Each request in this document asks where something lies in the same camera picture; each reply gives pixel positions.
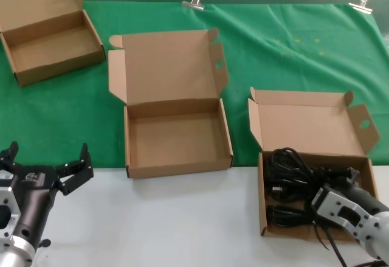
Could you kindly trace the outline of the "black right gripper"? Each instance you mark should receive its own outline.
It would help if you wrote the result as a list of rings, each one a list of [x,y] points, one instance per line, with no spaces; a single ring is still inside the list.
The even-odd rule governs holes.
[[[370,215],[388,212],[388,207],[372,196],[369,192],[359,187],[358,178],[360,171],[355,168],[343,168],[340,176],[329,178],[326,185],[339,192],[348,200],[358,204]]]

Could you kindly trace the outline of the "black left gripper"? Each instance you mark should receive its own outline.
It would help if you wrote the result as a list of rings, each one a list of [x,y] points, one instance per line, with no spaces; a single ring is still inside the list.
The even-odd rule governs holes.
[[[64,196],[72,193],[94,177],[94,169],[87,143],[81,148],[79,160],[55,167],[57,175],[50,172],[49,166],[14,163],[18,151],[18,143],[13,141],[1,151],[0,160],[1,170],[14,174],[16,200],[21,211],[13,234],[37,250],[57,190]]]

